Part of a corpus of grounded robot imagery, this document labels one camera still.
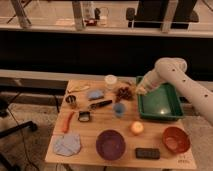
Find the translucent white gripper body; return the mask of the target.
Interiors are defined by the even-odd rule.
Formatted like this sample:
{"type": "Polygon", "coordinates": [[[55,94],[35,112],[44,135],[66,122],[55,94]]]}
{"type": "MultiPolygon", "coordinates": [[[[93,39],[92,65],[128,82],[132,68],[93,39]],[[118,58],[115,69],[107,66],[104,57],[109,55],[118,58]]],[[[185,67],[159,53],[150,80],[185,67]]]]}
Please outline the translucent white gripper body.
{"type": "Polygon", "coordinates": [[[136,93],[141,95],[146,95],[153,90],[153,86],[147,78],[143,78],[139,84],[136,86],[136,93]]]}

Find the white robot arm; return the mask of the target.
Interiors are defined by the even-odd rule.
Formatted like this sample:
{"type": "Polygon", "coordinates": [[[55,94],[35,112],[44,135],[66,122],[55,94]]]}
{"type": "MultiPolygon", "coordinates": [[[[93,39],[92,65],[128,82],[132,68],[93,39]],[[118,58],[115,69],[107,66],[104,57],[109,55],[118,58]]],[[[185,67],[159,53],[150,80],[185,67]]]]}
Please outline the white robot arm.
{"type": "Polygon", "coordinates": [[[213,92],[187,76],[186,70],[187,62],[182,58],[160,58],[138,83],[136,93],[146,95],[170,83],[213,126],[213,92]]]}

